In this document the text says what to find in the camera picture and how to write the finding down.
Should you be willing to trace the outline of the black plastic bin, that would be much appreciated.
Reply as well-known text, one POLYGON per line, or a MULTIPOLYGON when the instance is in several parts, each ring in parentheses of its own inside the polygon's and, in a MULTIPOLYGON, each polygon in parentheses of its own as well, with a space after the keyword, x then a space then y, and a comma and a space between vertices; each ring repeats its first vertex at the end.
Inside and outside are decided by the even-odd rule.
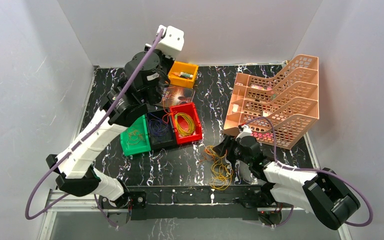
POLYGON ((147 130, 151 150, 170 149, 177 145, 174 125, 170 116, 170 110, 163 108, 148 112, 145 117, 147 120, 147 130))

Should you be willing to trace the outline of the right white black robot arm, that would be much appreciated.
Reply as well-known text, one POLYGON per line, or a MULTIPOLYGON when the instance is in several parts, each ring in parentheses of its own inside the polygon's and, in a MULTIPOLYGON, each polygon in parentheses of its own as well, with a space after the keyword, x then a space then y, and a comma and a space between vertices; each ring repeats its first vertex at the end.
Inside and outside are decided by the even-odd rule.
POLYGON ((333 176, 331 169, 304 171, 280 166, 262 152, 252 136, 227 136, 214 151, 231 163, 245 163, 257 179, 265 182, 261 199, 268 207, 287 203, 302 208, 331 230, 337 230, 361 207, 357 197, 343 181, 333 176))

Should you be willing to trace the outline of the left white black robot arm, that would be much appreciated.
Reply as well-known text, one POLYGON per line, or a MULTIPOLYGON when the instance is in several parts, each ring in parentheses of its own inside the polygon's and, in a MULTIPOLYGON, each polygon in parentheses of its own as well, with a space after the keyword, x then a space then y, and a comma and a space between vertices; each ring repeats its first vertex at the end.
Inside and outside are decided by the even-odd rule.
POLYGON ((146 53, 137 53, 125 65, 125 76, 104 96, 93 118, 74 142, 63 152, 46 158, 50 168, 58 166, 54 170, 58 174, 55 181, 61 191, 76 197, 99 195, 117 208, 129 203, 130 192, 125 183, 97 170, 93 162, 113 139, 148 112, 149 105, 161 102, 163 90, 170 84, 168 73, 175 59, 155 49, 122 93, 146 53))

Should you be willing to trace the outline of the green plastic bin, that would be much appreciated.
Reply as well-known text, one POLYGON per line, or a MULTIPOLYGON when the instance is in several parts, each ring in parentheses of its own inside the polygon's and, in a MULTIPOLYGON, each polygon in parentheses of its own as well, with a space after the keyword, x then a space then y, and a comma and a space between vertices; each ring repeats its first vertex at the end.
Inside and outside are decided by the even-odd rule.
POLYGON ((120 134, 120 144, 126 157, 151 151, 147 124, 146 116, 142 115, 120 134))

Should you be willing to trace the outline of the red plastic bin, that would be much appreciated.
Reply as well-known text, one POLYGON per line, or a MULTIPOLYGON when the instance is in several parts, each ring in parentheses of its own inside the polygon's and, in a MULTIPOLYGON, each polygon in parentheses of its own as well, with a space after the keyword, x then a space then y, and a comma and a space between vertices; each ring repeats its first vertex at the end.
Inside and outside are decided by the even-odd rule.
POLYGON ((203 139, 201 121, 193 102, 171 106, 169 110, 178 145, 203 139))

